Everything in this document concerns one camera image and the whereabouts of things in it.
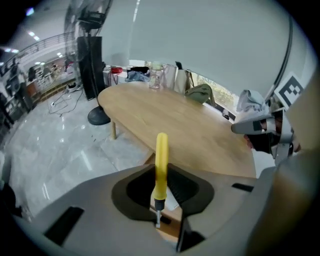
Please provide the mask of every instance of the green bag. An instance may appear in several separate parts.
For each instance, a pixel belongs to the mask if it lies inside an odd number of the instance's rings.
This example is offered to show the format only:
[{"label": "green bag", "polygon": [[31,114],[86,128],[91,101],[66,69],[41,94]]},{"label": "green bag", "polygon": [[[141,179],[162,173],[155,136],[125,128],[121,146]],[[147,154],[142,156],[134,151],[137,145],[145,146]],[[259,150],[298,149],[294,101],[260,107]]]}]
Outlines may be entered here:
[{"label": "green bag", "polygon": [[208,103],[213,107],[216,106],[212,89],[206,83],[190,88],[184,95],[196,102],[199,102],[200,104]]}]

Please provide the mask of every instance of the floor fan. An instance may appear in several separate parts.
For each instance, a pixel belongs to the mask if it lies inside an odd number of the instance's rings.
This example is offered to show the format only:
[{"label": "floor fan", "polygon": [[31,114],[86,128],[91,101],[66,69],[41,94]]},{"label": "floor fan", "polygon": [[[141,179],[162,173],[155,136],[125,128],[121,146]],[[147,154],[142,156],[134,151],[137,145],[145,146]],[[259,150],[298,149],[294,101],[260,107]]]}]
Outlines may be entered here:
[{"label": "floor fan", "polygon": [[86,56],[81,58],[88,59],[88,70],[90,74],[90,85],[94,92],[94,96],[98,102],[97,107],[92,109],[87,118],[90,124],[95,126],[101,126],[108,124],[111,120],[104,112],[103,108],[100,106],[98,101],[98,86],[97,80],[94,72],[93,58],[92,58],[92,37],[95,37],[101,27],[103,26],[106,16],[111,7],[112,0],[102,0],[102,1],[90,1],[90,0],[72,0],[65,16],[64,22],[64,32],[66,42],[65,54],[67,60],[73,62],[74,69],[77,69],[79,74],[79,62],[81,59],[78,56],[78,45],[77,38],[84,37],[86,42]]}]

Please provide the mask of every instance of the plastic bag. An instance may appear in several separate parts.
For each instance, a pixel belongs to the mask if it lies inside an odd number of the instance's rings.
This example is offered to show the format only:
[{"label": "plastic bag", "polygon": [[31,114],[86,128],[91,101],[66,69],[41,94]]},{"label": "plastic bag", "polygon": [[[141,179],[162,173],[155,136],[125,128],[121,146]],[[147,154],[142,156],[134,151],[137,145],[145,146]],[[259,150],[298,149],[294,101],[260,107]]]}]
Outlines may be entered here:
[{"label": "plastic bag", "polygon": [[125,81],[126,82],[135,82],[135,81],[149,82],[150,74],[149,73],[145,74],[138,71],[130,71]]}]

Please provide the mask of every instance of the black speaker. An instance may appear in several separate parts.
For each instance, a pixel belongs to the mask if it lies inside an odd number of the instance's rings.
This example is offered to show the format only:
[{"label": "black speaker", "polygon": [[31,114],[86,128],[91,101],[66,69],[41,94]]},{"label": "black speaker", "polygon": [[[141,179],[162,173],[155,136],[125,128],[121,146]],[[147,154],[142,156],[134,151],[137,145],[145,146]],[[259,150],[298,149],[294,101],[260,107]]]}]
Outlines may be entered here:
[{"label": "black speaker", "polygon": [[[87,100],[91,100],[96,97],[94,92],[94,79],[91,72],[91,63],[90,63],[90,51],[89,51],[89,38],[80,36],[77,38],[78,46],[78,60],[79,60],[79,69],[82,79],[82,84]],[[93,36],[90,38],[91,42],[91,52],[92,52],[92,65],[93,72],[95,75],[96,86],[98,94],[106,88],[104,82],[103,74],[103,63],[102,63],[102,37]]]}]

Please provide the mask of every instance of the red object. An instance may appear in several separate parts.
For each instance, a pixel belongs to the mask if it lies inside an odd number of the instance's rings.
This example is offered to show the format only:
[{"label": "red object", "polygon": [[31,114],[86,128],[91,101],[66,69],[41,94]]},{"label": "red object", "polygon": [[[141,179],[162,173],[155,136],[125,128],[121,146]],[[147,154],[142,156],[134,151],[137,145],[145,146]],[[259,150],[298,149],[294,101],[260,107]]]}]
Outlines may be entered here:
[{"label": "red object", "polygon": [[111,68],[111,73],[112,74],[119,74],[123,71],[122,67],[112,67]]}]

